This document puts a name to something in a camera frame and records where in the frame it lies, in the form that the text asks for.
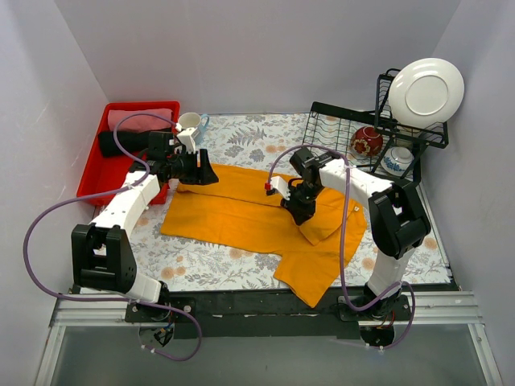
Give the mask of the orange t shirt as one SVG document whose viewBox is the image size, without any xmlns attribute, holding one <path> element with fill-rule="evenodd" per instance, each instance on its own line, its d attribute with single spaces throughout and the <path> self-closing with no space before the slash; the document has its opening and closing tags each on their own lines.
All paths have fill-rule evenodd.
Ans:
<svg viewBox="0 0 515 386">
<path fill-rule="evenodd" d="M 162 234 L 279 255 L 274 278 L 315 307 L 362 241 L 364 208 L 350 200 L 344 214 L 344 195 L 325 189 L 315 215 L 298 226 L 281 207 L 280 195 L 266 195 L 264 171 L 226 165 L 214 170 L 218 183 L 177 186 Z"/>
</svg>

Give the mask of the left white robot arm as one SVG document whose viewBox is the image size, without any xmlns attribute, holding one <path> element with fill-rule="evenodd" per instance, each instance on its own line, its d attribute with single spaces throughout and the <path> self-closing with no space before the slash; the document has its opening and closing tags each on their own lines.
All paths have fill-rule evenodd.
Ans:
<svg viewBox="0 0 515 386">
<path fill-rule="evenodd" d="M 196 145 L 200 131 L 182 128 L 178 133 L 153 132 L 144 158 L 133 160 L 118 192 L 89 224 L 72 231 L 72 267 L 76 285 L 104 290 L 142 301 L 143 311 L 156 322 L 171 312 L 164 297 L 166 286 L 137 268 L 130 235 L 162 186 L 176 179 L 187 185 L 218 182 L 206 149 Z"/>
</svg>

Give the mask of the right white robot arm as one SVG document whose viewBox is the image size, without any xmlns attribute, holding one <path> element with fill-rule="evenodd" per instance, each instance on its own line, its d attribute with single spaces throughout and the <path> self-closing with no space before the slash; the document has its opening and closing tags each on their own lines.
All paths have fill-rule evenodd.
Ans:
<svg viewBox="0 0 515 386">
<path fill-rule="evenodd" d="M 321 155 L 313 154 L 309 146 L 295 146 L 291 151 L 290 164 L 298 178 L 289 182 L 276 178 L 269 181 L 297 225 L 313 217 L 316 200 L 325 188 L 344 195 L 345 211 L 350 208 L 350 200 L 368 210 L 377 246 L 375 266 L 363 294 L 355 299 L 346 297 L 344 304 L 370 318 L 385 318 L 400 296 L 411 256 L 431 230 L 415 187 L 409 182 L 396 183 L 359 170 L 345 156 L 328 148 Z"/>
</svg>

